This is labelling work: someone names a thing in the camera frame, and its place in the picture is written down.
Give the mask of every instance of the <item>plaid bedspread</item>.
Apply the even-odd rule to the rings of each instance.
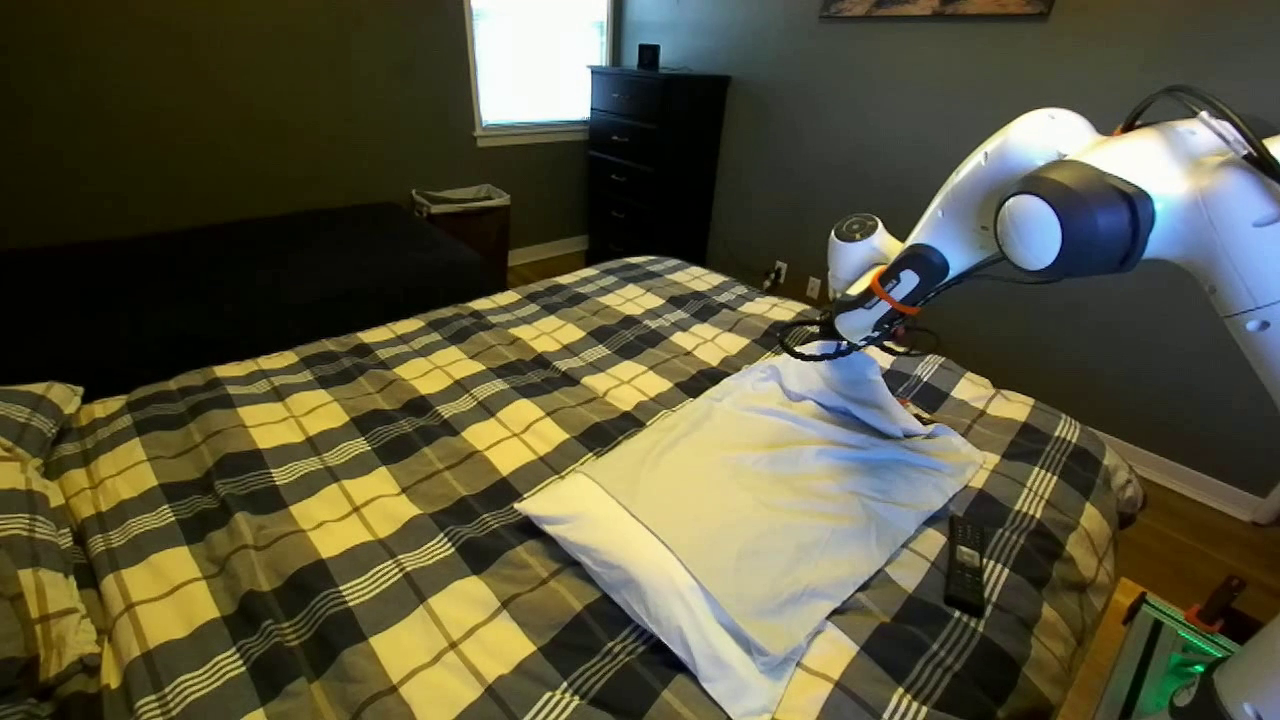
[[[85,404],[52,450],[99,683],[127,718],[718,718],[512,505],[776,347],[798,318],[611,262]],[[1122,463],[938,359],[899,395],[983,451],[987,616],[932,522],[817,635],[779,718],[1046,712],[1116,579]]]

